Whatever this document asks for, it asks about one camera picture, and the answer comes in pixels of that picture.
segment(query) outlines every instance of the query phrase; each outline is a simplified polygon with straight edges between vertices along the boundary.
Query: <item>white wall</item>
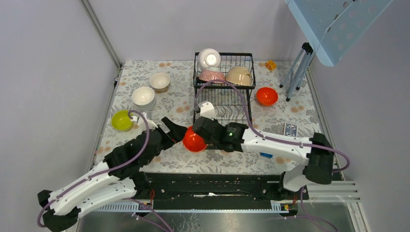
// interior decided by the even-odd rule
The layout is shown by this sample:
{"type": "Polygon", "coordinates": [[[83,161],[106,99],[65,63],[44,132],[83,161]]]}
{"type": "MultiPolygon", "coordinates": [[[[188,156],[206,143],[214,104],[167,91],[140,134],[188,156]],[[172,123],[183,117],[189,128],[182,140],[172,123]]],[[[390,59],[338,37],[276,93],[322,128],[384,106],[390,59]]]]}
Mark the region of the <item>white wall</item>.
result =
{"type": "Polygon", "coordinates": [[[0,54],[0,231],[47,231],[37,193],[86,170],[116,69],[78,0],[1,1],[0,54]]]}
{"type": "Polygon", "coordinates": [[[409,8],[393,1],[335,67],[311,65],[372,232],[409,230],[409,8]]]}
{"type": "Polygon", "coordinates": [[[250,52],[294,60],[306,39],[284,0],[91,0],[124,60],[192,60],[194,52],[250,52]]]}

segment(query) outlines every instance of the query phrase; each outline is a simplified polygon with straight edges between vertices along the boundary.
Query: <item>bowl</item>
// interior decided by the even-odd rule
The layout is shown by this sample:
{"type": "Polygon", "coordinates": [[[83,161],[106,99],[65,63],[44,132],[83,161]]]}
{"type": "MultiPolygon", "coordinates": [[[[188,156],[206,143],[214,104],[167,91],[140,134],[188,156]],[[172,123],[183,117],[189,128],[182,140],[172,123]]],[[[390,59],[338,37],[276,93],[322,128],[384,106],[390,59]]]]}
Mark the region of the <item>bowl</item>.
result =
{"type": "Polygon", "coordinates": [[[220,67],[220,54],[217,50],[206,48],[198,54],[198,65],[202,71],[209,67],[220,67]]]}
{"type": "Polygon", "coordinates": [[[226,81],[242,86],[252,86],[252,75],[249,69],[242,66],[235,66],[226,74],[226,81]]]}
{"type": "Polygon", "coordinates": [[[155,91],[150,87],[140,87],[132,93],[131,99],[138,108],[149,108],[156,101],[155,91]]]}
{"type": "Polygon", "coordinates": [[[272,88],[263,87],[256,92],[256,99],[260,104],[270,106],[278,101],[278,93],[272,88]]]}
{"type": "Polygon", "coordinates": [[[170,76],[163,72],[156,73],[149,79],[149,84],[157,92],[167,91],[170,83],[170,76]]]}
{"type": "Polygon", "coordinates": [[[192,126],[188,127],[188,130],[185,133],[184,138],[182,139],[182,144],[190,152],[200,152],[205,150],[205,148],[207,147],[204,139],[193,132],[192,126]]]}
{"type": "Polygon", "coordinates": [[[128,110],[120,110],[111,118],[111,126],[118,131],[128,131],[134,123],[128,117],[128,110]]]}
{"type": "Polygon", "coordinates": [[[223,72],[205,69],[204,71],[202,71],[201,75],[199,76],[199,79],[201,81],[225,80],[225,75],[223,74],[223,72]]]}

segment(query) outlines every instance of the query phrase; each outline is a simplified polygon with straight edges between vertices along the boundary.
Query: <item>dish rack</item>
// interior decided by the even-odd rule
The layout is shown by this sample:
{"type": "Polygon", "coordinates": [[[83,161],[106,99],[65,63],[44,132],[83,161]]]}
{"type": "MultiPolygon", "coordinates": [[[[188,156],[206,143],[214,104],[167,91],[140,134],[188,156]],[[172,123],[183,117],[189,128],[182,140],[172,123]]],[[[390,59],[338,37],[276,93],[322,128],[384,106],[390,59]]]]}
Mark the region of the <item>dish rack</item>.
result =
{"type": "MultiPolygon", "coordinates": [[[[193,68],[193,86],[195,90],[195,96],[198,89],[205,83],[199,79],[201,76],[201,69],[198,65],[198,54],[195,53],[194,68],[193,68]]],[[[250,121],[252,122],[252,113],[250,109],[250,95],[252,90],[255,89],[255,70],[253,67],[253,57],[251,53],[220,53],[221,65],[220,70],[226,74],[234,66],[243,66],[250,70],[252,85],[251,86],[241,86],[233,84],[239,92],[244,96],[245,106],[249,113],[250,121]]],[[[216,111],[216,120],[222,125],[227,125],[230,122],[237,122],[248,124],[246,120],[245,112],[242,108],[241,98],[238,93],[233,90],[229,85],[225,83],[211,83],[210,85],[204,87],[198,96],[198,103],[205,101],[211,102],[216,111]]],[[[199,111],[195,109],[193,115],[193,122],[199,118],[199,111]]]]}

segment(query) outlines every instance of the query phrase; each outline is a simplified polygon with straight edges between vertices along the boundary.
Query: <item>gray floor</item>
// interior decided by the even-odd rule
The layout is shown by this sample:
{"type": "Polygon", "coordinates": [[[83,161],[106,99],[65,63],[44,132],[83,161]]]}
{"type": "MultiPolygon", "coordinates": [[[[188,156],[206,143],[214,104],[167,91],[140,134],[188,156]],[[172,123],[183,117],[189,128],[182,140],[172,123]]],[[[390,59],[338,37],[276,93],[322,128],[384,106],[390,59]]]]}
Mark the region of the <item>gray floor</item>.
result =
{"type": "MultiPolygon", "coordinates": [[[[309,215],[332,222],[341,232],[354,231],[350,214],[343,203],[305,203],[305,208],[309,215]]],[[[298,215],[304,215],[301,210],[299,211],[298,215]]],[[[276,214],[169,213],[160,215],[175,232],[321,232],[308,219],[269,220],[280,217],[276,214]]],[[[153,214],[149,214],[146,218],[161,224],[153,214]]],[[[137,221],[130,213],[93,212],[82,220],[77,232],[162,232],[162,230],[147,222],[137,221]]]]}

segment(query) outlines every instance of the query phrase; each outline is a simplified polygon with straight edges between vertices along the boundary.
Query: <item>pink bowl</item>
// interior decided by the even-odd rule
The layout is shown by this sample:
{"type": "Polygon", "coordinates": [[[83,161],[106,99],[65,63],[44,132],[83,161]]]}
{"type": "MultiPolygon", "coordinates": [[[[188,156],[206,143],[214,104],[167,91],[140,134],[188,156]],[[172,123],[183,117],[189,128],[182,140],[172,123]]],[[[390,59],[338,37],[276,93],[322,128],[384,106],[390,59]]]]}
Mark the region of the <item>pink bowl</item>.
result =
{"type": "Polygon", "coordinates": [[[225,80],[225,75],[223,74],[223,72],[205,69],[204,71],[202,71],[199,79],[202,81],[225,80]]]}

